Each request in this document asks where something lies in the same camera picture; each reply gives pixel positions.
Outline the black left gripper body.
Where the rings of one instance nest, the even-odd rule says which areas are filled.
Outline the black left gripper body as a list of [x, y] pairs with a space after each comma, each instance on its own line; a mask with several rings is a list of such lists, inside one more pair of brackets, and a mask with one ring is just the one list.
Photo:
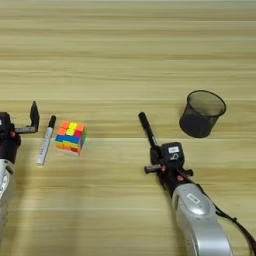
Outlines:
[[21, 137], [14, 130], [0, 133], [0, 159], [15, 163], [17, 150], [21, 145]]

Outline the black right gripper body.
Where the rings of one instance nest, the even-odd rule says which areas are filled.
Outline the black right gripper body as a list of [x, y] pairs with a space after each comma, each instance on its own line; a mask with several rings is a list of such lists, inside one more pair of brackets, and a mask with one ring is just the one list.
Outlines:
[[191, 180], [179, 169], [163, 164], [155, 164], [144, 167], [146, 174], [155, 173], [160, 185], [173, 196], [174, 191], [181, 185], [190, 184]]

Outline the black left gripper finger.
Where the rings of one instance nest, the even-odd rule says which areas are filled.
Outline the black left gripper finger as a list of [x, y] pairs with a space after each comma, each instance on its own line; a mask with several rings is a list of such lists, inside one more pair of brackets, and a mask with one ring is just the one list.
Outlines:
[[30, 120], [31, 124], [22, 128], [16, 128], [15, 132], [18, 134], [29, 134], [36, 133], [39, 128], [40, 116], [36, 102], [32, 103], [30, 110]]

